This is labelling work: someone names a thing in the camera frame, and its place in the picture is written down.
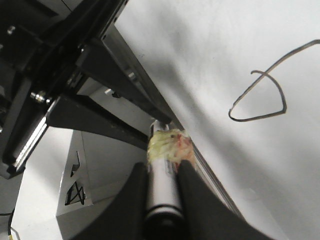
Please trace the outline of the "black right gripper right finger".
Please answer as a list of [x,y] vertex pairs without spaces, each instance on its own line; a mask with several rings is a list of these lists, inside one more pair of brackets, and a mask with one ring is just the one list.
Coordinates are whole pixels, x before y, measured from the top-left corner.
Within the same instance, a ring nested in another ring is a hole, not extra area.
[[182,160],[177,180],[192,240],[270,240],[229,210],[198,175],[188,160]]

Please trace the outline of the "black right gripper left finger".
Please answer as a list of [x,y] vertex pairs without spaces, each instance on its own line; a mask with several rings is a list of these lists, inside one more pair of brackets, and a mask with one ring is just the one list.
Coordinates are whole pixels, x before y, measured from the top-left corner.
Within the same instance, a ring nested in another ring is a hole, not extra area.
[[147,167],[138,162],[112,203],[73,239],[142,240],[147,189]]

